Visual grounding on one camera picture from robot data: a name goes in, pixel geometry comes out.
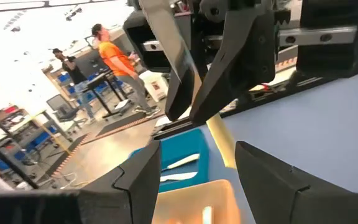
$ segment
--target ceiling light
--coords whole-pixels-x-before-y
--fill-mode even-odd
[[[88,3],[90,0],[51,0],[49,1],[50,6],[64,6],[68,4],[81,4]]]
[[[43,6],[45,6],[44,2],[5,3],[5,4],[0,4],[0,11],[37,8]]]

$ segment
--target person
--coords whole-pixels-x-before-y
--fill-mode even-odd
[[[118,79],[132,87],[137,95],[135,102],[146,113],[146,117],[151,118],[160,112],[160,108],[151,108],[147,104],[143,80],[135,72],[128,57],[110,42],[109,31],[101,24],[96,24],[92,27],[92,35],[99,43],[98,49],[101,58]]]
[[[89,123],[93,123],[96,121],[94,114],[92,112],[91,105],[86,97],[86,95],[82,92],[88,84],[88,80],[82,74],[80,68],[75,64],[74,59],[75,57],[66,57],[63,55],[63,52],[59,49],[53,49],[52,53],[55,57],[62,61],[62,68],[64,71],[68,72],[71,80],[74,83],[74,90],[81,100],[83,107],[85,108],[88,116],[89,116]]]

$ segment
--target chair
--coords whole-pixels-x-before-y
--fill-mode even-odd
[[[59,122],[68,122],[73,121],[74,125],[67,130],[68,134],[71,134],[70,130],[72,129],[73,133],[76,133],[74,130],[75,126],[81,129],[80,124],[85,123],[88,119],[83,118],[80,120],[74,120],[77,116],[77,112],[80,110],[78,107],[73,108],[69,102],[67,102],[62,95],[56,95],[51,99],[47,100],[48,105],[54,110],[54,114]]]

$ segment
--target person in black shirt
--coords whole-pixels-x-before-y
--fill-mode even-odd
[[[63,55],[63,52],[59,49],[54,49],[53,54],[55,57],[62,61],[62,68],[68,72],[71,80],[74,83],[74,89],[77,96],[80,98],[82,105],[86,109],[88,116],[90,118],[90,123],[96,121],[92,112],[91,105],[86,98],[86,95],[83,94],[83,90],[87,87],[88,80],[85,76],[81,73],[81,70],[76,66],[74,59],[75,57],[66,57]]]

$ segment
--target black shirt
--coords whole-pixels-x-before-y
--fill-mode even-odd
[[[67,57],[69,62],[74,62],[75,57]],[[62,68],[68,72],[70,75],[71,80],[73,81],[74,85],[79,84],[80,82],[87,81],[85,76],[82,74],[81,70],[75,65],[74,70],[71,70],[64,61],[62,61]]]

